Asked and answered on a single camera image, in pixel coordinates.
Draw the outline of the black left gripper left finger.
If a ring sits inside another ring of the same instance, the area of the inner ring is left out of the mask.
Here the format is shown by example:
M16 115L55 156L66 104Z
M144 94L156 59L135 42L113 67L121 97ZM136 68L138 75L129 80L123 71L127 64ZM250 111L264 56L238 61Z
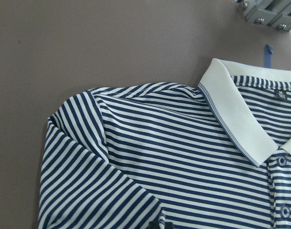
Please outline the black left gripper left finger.
M160 229L159 221L149 222L149 229Z

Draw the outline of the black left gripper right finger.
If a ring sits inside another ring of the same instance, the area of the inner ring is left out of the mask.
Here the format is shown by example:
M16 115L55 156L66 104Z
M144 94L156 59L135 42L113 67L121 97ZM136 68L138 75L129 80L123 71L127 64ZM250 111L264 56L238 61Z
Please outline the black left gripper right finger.
M172 222L165 222L165 229L174 229L174 224Z

